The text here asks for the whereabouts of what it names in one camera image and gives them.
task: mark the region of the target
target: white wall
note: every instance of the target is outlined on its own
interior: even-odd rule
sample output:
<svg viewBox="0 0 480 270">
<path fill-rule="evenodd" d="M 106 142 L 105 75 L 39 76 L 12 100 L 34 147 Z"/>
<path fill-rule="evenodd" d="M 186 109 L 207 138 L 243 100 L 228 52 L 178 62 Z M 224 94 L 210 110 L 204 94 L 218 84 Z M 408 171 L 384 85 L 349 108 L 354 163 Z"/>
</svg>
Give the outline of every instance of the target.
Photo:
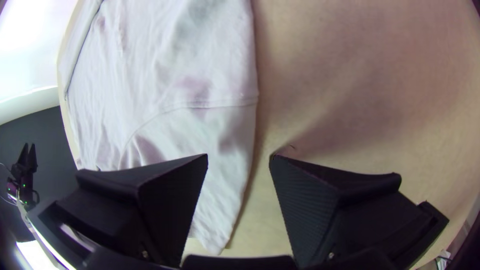
<svg viewBox="0 0 480 270">
<path fill-rule="evenodd" d="M 57 53 L 76 2 L 6 2 L 0 15 L 0 125 L 59 104 L 52 94 Z"/>
</svg>

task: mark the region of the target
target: white t-shirt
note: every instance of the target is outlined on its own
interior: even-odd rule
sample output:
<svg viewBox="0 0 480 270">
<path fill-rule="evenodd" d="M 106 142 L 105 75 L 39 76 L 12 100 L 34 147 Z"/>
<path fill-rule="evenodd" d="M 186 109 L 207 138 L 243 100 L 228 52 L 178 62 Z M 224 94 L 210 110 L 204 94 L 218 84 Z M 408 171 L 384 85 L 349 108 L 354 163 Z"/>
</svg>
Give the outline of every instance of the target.
<svg viewBox="0 0 480 270">
<path fill-rule="evenodd" d="M 258 99 L 249 0 L 86 4 L 59 63 L 86 169 L 208 154 L 191 234 L 227 244 L 249 177 Z"/>
</svg>

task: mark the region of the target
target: textured black surface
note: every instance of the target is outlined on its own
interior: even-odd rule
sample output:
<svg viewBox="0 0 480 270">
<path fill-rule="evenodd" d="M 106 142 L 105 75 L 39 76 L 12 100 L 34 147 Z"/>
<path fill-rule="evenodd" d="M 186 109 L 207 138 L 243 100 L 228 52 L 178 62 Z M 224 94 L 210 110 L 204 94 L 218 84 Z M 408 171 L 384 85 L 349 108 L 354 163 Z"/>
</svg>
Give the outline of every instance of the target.
<svg viewBox="0 0 480 270">
<path fill-rule="evenodd" d="M 202 184 L 206 154 L 122 171 L 80 170 L 79 189 L 59 201 L 64 221 L 122 255 L 179 267 Z"/>
<path fill-rule="evenodd" d="M 181 270 L 297 270 L 290 256 L 259 258 L 222 258 L 188 256 Z"/>
<path fill-rule="evenodd" d="M 285 159 L 275 157 L 270 172 L 295 260 L 301 267 L 311 265 L 324 242 L 339 193 Z"/>
<path fill-rule="evenodd" d="M 406 269 L 445 228 L 448 219 L 400 192 L 396 173 L 368 175 L 274 155 L 270 172 L 299 267 L 375 248 Z"/>
</svg>

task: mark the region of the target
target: black floor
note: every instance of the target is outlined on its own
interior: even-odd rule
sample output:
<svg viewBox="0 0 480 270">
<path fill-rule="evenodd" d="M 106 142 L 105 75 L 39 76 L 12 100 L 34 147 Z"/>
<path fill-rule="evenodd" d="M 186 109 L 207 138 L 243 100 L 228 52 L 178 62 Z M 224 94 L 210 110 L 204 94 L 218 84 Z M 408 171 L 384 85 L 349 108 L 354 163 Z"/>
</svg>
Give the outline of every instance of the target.
<svg viewBox="0 0 480 270">
<path fill-rule="evenodd" d="M 10 168 L 25 143 L 36 146 L 38 171 L 34 174 L 33 186 L 41 199 L 63 197 L 75 189 L 74 173 L 77 168 L 65 135 L 60 107 L 0 125 L 0 163 Z M 7 176 L 8 172 L 0 165 L 0 195 L 4 198 L 7 197 Z M 15 206 L 0 199 L 0 215 L 18 242 L 33 240 Z"/>
</svg>

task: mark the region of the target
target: cable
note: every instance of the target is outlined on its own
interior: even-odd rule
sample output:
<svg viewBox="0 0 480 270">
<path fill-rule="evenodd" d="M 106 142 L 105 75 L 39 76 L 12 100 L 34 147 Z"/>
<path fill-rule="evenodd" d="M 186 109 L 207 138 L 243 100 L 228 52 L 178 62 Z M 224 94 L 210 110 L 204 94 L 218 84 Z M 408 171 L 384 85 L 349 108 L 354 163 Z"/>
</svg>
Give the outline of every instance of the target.
<svg viewBox="0 0 480 270">
<path fill-rule="evenodd" d="M 32 190 L 32 192 L 36 194 L 36 204 L 38 205 L 40 203 L 40 195 L 36 190 Z"/>
<path fill-rule="evenodd" d="M 444 259 L 444 260 L 446 260 L 447 262 L 453 261 L 453 260 L 450 259 L 450 258 L 446 258 L 446 257 L 442 257 L 442 256 L 437 256 L 437 258 Z"/>
<path fill-rule="evenodd" d="M 13 202 L 6 200 L 2 195 L 0 195 L 0 198 L 1 198 L 2 200 L 4 200 L 6 203 L 8 203 L 8 204 L 11 204 L 11 205 L 13 205 L 13 206 L 15 206 L 15 207 L 17 206 L 17 205 L 14 204 Z"/>
<path fill-rule="evenodd" d="M 7 166 L 5 166 L 5 164 L 0 163 L 0 165 L 2 165 L 3 167 L 5 167 L 5 169 L 6 169 L 10 174 L 12 174 L 12 172 L 9 170 L 9 168 L 8 168 Z M 11 205 L 13 205 L 13 206 L 15 206 L 15 207 L 17 206 L 17 205 L 14 204 L 13 202 L 10 202 L 10 201 L 8 201 L 7 199 L 5 199 L 2 195 L 0 195 L 0 198 L 1 198 L 2 200 L 4 200 L 5 202 L 7 202 L 8 204 L 11 204 Z"/>
<path fill-rule="evenodd" d="M 5 169 L 6 169 L 10 174 L 12 174 L 12 171 L 10 171 L 9 168 L 8 168 L 5 164 L 3 164 L 3 163 L 0 162 L 0 165 L 2 165 L 3 167 L 5 167 Z"/>
</svg>

